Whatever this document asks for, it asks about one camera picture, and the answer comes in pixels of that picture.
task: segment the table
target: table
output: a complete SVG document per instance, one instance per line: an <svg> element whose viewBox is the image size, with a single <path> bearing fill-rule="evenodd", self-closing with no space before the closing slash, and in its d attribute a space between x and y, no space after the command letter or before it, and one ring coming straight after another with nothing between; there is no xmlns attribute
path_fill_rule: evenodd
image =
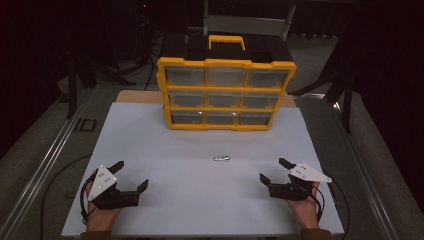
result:
<svg viewBox="0 0 424 240"><path fill-rule="evenodd" d="M171 131L166 128L158 94L128 103L134 92L122 92L107 116L82 181L103 164L124 160L115 176L117 188L131 191L149 179L138 207L120 214L113 232L130 237L281 236L298 233L288 206L270 198L259 181L264 173L274 182L288 182L278 164L284 157L320 169L298 108L281 108L270 131ZM229 155L228 162L212 157ZM343 228L326 184L326 207L320 225L332 233ZM79 236L78 198L62 231Z"/></svg>

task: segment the yellow storage organizer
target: yellow storage organizer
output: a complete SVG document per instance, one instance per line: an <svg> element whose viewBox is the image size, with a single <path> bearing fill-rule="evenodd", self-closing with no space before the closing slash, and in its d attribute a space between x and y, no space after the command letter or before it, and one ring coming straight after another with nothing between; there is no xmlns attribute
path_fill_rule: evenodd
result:
<svg viewBox="0 0 424 240"><path fill-rule="evenodd" d="M269 130L296 65L272 36L167 35L157 79L170 129Z"/></svg>

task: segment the hand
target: hand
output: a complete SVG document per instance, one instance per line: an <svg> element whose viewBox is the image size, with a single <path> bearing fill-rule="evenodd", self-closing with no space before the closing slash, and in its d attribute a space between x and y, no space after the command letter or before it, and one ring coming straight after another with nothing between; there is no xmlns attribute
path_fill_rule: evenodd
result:
<svg viewBox="0 0 424 240"><path fill-rule="evenodd" d="M317 195L319 182L313 182L312 195ZM317 205L311 197L303 201L284 200L289 205L301 229L319 228L317 218Z"/></svg>
<svg viewBox="0 0 424 240"><path fill-rule="evenodd" d="M90 193L93 182L87 184L85 194L88 196ZM121 212L122 208L112 210L100 210L92 202L88 202L87 213L87 232L90 231L111 231L116 218Z"/></svg>

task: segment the black wire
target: black wire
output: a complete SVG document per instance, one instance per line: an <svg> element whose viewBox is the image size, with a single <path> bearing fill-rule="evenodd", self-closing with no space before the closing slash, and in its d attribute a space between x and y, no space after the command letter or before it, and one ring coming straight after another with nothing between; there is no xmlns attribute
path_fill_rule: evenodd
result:
<svg viewBox="0 0 424 240"><path fill-rule="evenodd" d="M228 16L231 16L231 14L233 14L233 9L235 5L236 5L236 0L233 1L233 5L231 6L231 10L230 10L230 13L228 13Z"/></svg>
<svg viewBox="0 0 424 240"><path fill-rule="evenodd" d="M149 86L150 80L152 80L153 68L156 67L155 64L153 63L153 59L151 56L150 56L150 61L152 62L152 68L150 69L149 78L147 79L146 85L144 86L144 89L143 89L144 91L146 91L147 86Z"/></svg>
<svg viewBox="0 0 424 240"><path fill-rule="evenodd" d="M336 179L331 176L327 171L325 171L324 169L322 169L322 171L328 175L329 177L331 177L331 179L333 180L333 182L336 184L337 188L340 190L340 193L343 196L343 199L346 203L346 208L347 208L347 221L346 221L346 227L345 227L345 233L343 234L343 237L341 240L344 240L346 238L347 233L349 232L349 228L350 228L350 207L349 207L349 203L347 201L346 195L344 194L342 188L340 187L340 185L337 183Z"/></svg>
<svg viewBox="0 0 424 240"><path fill-rule="evenodd" d="M72 166L73 164L84 160L86 158L89 158L92 155L92 153L85 155L81 158L78 158L70 163L68 163L65 167L63 167L62 169L59 170L59 172L56 173L56 175L53 176L52 180L50 180L49 184L47 185L46 190L44 191L44 195L43 195L43 199L41 200L41 211L40 211L40 240L43 240L44 238L44 206L45 206L45 202L46 202L46 198L47 198L47 193L49 192L50 187L52 186L53 182L56 180L56 178L63 172L65 171L68 167Z"/></svg>
<svg viewBox="0 0 424 240"><path fill-rule="evenodd" d="M156 37L155 39L153 39L153 41L152 41L153 45L159 44L159 43L158 43L159 39L164 38L164 37L165 37L165 35L157 36L157 37Z"/></svg>
<svg viewBox="0 0 424 240"><path fill-rule="evenodd" d="M305 188L303 188L303 187L301 187L301 186L297 185L296 183L293 183L293 185L295 185L296 187L298 187L298 188L299 188L299 189L301 189L302 191L306 192L306 193L309 195L309 197L311 197L311 198L315 201L315 203L316 203L316 204L317 204L317 206L318 206L317 219L318 219L318 222L319 222L319 220L321 220L322 211L324 210L324 209L321 207L321 203L318 201L318 199L317 199L314 195L312 195L312 193L308 192L308 190L306 190Z"/></svg>
<svg viewBox="0 0 424 240"><path fill-rule="evenodd" d="M85 188L87 187L89 182L90 181L87 180L84 183L84 185L82 185L81 190L80 190L81 215L82 215L82 223L84 223L84 225L87 225L87 219L88 219L88 214L87 214L87 211L85 210L85 206L84 206L84 191L85 191Z"/></svg>
<svg viewBox="0 0 424 240"><path fill-rule="evenodd" d="M150 53L153 54L156 57L159 57L159 53L155 53L155 52L153 52L153 50Z"/></svg>
<svg viewBox="0 0 424 240"><path fill-rule="evenodd" d="M227 8L228 8L231 4L234 4L234 2L235 2L235 0L230 0L230 1L228 1L228 2L227 2L227 5L225 6L225 8L221 11L221 15L224 15L224 14L225 14L225 12L227 11Z"/></svg>
<svg viewBox="0 0 424 240"><path fill-rule="evenodd" d="M142 68L140 68L138 71L136 71L135 73L133 73L133 74L131 74L131 75L129 75L129 76L124 76L124 78L128 80L129 78L134 77L135 75L137 75L137 74L141 73L141 72L145 69L145 68L144 68L145 66L146 66L146 64L145 64Z"/></svg>
<svg viewBox="0 0 424 240"><path fill-rule="evenodd" d="M97 209L97 207L95 206L94 208L93 208L93 210L91 210L88 214L87 214L87 217L84 217L83 219L82 219L82 223L84 223L84 225L87 225L87 221L88 221L88 217L94 212L94 210L96 210Z"/></svg>
<svg viewBox="0 0 424 240"><path fill-rule="evenodd" d="M324 198L324 195L322 194L322 192L317 187L315 187L314 185L312 185L312 187L315 188L317 190L317 192L319 192L319 194L321 195L321 198L322 198L322 212L324 212L324 208L325 208L325 198Z"/></svg>

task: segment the yellow carrying handle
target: yellow carrying handle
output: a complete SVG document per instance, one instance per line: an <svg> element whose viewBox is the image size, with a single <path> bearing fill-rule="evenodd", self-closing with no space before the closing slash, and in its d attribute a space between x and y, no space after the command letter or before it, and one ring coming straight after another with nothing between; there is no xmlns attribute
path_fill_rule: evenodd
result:
<svg viewBox="0 0 424 240"><path fill-rule="evenodd" d="M209 49L212 48L212 42L240 43L243 51L246 50L246 48L244 47L243 38L241 36L210 35L209 36Z"/></svg>

